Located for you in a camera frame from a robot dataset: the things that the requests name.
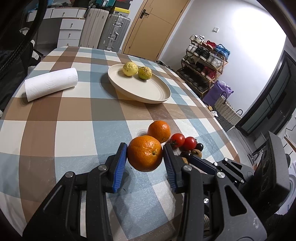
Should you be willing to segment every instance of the purple bag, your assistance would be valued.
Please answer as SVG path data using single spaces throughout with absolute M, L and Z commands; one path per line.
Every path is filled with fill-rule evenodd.
M 223 93 L 225 98 L 229 98 L 229 96 L 234 91 L 231 90 L 229 86 L 227 86 L 223 81 L 217 81 L 214 86 L 209 90 L 209 92 L 203 98 L 203 101 L 209 104 L 210 106 L 214 107 L 216 101 L 219 99 L 220 95 Z

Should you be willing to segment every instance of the drawer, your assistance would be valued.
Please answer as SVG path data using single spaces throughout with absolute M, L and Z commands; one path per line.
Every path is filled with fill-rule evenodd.
M 64 18 L 61 23 L 60 29 L 78 29 L 82 30 L 85 19 L 71 19 Z
M 77 46 L 79 45 L 79 40 L 77 39 L 59 39 L 57 41 L 57 47 L 63 47 L 63 46 Z
M 51 18 L 75 18 L 78 8 L 54 8 Z
M 84 14 L 85 14 L 85 12 L 86 12 L 86 8 L 85 9 L 79 9 L 78 10 L 78 13 L 77 13 L 77 18 L 83 18 L 83 16 L 84 16 Z
M 44 15 L 43 19 L 50 18 L 51 14 L 52 14 L 52 10 L 53 10 L 53 8 L 46 9 L 46 12 L 45 12 L 45 15 Z M 30 12 L 28 14 L 28 17 L 27 17 L 27 22 L 33 21 L 35 19 L 35 17 L 36 17 L 36 13 L 37 13 L 37 10 L 34 10 L 34 11 Z
M 82 30 L 61 29 L 59 39 L 77 39 L 80 40 Z

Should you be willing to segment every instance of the black door handle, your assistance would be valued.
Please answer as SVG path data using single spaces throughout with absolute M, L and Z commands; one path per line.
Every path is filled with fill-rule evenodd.
M 147 15 L 147 16 L 149 16 L 149 14 L 148 14 L 148 13 L 146 13 L 146 9 L 143 9 L 143 12 L 141 13 L 141 16 L 140 16 L 140 18 L 143 18 L 144 14 L 145 14 L 145 15 Z

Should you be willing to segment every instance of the silver suitcase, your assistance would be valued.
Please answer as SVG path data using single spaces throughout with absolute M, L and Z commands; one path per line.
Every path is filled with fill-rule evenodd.
M 96 48 L 98 46 L 109 12 L 90 8 L 81 33 L 79 46 Z
M 118 14 L 109 14 L 98 49 L 118 52 L 131 20 Z

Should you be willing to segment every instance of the tablecloth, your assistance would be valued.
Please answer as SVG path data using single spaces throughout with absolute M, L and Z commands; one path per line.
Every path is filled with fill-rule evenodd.
M 134 101 L 114 89 L 108 68 L 133 61 L 148 66 L 171 89 L 161 104 Z M 215 118 L 195 93 L 172 71 L 145 59 L 85 47 L 52 51 L 27 78 L 76 68 L 74 88 L 27 102 L 24 83 L 11 98 L 0 120 L 0 208 L 22 234 L 27 222 L 56 182 L 67 172 L 89 172 L 165 120 L 171 132 L 203 143 L 210 162 L 237 152 Z M 85 235 L 85 195 L 81 233 Z M 183 196 L 171 192 L 164 163 L 152 172 L 136 171 L 127 162 L 122 188 L 107 196 L 114 240 L 170 240 L 176 235 Z

